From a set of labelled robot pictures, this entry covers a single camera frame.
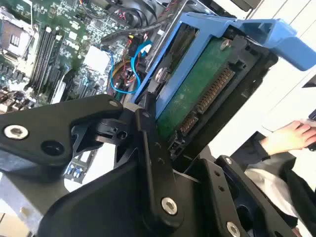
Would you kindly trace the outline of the person's bare hand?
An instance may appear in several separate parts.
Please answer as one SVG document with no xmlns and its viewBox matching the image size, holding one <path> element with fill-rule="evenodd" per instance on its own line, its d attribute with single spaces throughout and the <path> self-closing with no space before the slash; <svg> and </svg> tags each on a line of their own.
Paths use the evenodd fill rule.
<svg viewBox="0 0 316 237">
<path fill-rule="evenodd" d="M 316 128 L 295 120 L 274 131 L 259 143 L 272 156 L 292 150 L 302 150 L 316 142 Z"/>
</svg>

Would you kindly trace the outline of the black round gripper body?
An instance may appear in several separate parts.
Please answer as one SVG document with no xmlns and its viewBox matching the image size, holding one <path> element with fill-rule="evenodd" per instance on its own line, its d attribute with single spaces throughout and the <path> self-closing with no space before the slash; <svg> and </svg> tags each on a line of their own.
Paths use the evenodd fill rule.
<svg viewBox="0 0 316 237">
<path fill-rule="evenodd" d="M 206 237 L 207 164 L 195 160 L 186 175 L 161 158 L 130 160 L 57 200 L 38 236 Z"/>
</svg>

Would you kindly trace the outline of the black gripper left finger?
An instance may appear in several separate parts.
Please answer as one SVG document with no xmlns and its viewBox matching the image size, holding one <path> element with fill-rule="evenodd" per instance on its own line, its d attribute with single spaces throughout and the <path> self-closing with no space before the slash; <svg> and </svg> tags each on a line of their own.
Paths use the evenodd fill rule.
<svg viewBox="0 0 316 237">
<path fill-rule="evenodd" d="M 153 116 L 144 109 L 126 109 L 109 95 L 0 117 L 0 169 L 25 181 L 56 182 L 73 157 L 104 143 L 117 147 L 115 169 L 141 158 L 170 162 Z"/>
</svg>

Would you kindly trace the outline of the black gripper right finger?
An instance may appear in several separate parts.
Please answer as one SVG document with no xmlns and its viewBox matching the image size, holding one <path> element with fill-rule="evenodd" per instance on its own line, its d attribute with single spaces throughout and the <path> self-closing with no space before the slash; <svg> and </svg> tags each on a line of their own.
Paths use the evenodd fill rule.
<svg viewBox="0 0 316 237">
<path fill-rule="evenodd" d="M 207 214 L 220 237 L 293 237 L 268 198 L 227 156 L 198 158 Z"/>
</svg>

